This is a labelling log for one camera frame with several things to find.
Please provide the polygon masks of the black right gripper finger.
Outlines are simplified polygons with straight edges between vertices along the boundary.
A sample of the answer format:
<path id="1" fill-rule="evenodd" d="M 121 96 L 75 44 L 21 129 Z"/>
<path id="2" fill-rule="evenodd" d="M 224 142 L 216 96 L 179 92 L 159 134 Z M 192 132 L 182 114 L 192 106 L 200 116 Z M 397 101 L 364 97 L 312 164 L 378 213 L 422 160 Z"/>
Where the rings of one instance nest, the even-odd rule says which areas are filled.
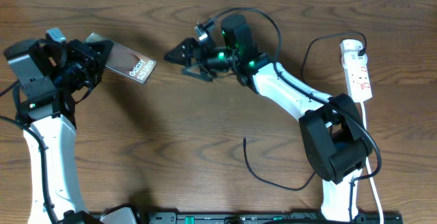
<path id="1" fill-rule="evenodd" d="M 212 82 L 215 75 L 203 66 L 189 66 L 182 69 L 182 74 L 205 82 Z"/>
<path id="2" fill-rule="evenodd" d="M 194 57 L 198 41 L 194 38 L 186 38 L 174 49 L 164 54 L 164 60 L 181 66 L 190 66 Z"/>

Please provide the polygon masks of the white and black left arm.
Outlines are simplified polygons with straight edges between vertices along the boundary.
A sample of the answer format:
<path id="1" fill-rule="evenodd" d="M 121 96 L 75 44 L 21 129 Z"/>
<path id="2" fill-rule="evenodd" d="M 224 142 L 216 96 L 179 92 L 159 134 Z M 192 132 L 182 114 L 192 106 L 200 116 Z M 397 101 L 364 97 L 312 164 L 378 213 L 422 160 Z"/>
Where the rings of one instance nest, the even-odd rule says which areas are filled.
<path id="1" fill-rule="evenodd" d="M 31 161 L 29 223 L 99 223 L 81 197 L 76 172 L 73 93 L 101 82 L 113 48 L 109 40 L 85 43 L 30 39 L 8 47 L 5 58 L 17 76 L 14 119 Z"/>

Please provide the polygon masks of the silver Galaxy smartphone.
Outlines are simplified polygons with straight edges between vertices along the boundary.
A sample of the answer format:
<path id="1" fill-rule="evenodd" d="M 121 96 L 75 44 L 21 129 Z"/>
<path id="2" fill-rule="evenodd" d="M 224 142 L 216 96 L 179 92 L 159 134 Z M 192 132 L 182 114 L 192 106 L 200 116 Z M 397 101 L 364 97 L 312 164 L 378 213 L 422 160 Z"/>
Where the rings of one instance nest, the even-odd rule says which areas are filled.
<path id="1" fill-rule="evenodd" d="M 100 42 L 105 40 L 109 40 L 113 43 L 105 67 L 138 83 L 146 83 L 157 66 L 157 62 L 154 59 L 97 33 L 91 33 L 85 39 L 85 42 Z"/>

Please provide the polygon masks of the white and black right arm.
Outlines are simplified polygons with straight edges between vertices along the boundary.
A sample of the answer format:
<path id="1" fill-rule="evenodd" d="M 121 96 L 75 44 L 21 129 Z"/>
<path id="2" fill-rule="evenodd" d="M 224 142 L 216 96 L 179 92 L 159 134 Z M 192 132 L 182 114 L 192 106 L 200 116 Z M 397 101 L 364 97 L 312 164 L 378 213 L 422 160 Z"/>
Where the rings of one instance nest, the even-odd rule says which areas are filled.
<path id="1" fill-rule="evenodd" d="M 183 40 L 164 59 L 202 81 L 232 72 L 241 85 L 286 110 L 298 121 L 307 160 L 322 179 L 322 216 L 327 221 L 355 221 L 356 185 L 365 177 L 367 157 L 376 151 L 355 102 L 347 94 L 319 92 L 288 73 L 276 57 L 258 49 L 243 15 L 221 21 L 224 46 L 212 38 L 214 28 L 213 20 L 197 24 L 198 37 Z"/>

